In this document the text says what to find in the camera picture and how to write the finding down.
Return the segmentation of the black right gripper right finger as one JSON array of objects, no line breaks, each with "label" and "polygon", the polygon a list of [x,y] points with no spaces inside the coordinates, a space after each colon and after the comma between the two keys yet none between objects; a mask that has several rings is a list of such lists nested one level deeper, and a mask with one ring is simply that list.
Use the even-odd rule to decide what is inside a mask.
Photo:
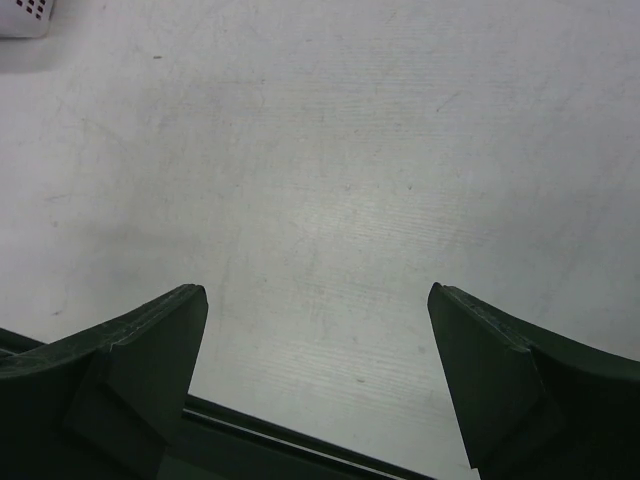
[{"label": "black right gripper right finger", "polygon": [[639,364],[453,286],[427,309],[470,466],[483,479],[636,479]]}]

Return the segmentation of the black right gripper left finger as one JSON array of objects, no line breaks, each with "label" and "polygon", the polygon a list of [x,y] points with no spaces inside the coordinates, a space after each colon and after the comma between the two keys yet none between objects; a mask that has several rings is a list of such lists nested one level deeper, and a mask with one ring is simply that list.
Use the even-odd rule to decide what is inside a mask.
[{"label": "black right gripper left finger", "polygon": [[49,344],[2,331],[2,478],[156,478],[206,319],[205,289],[185,284]]}]

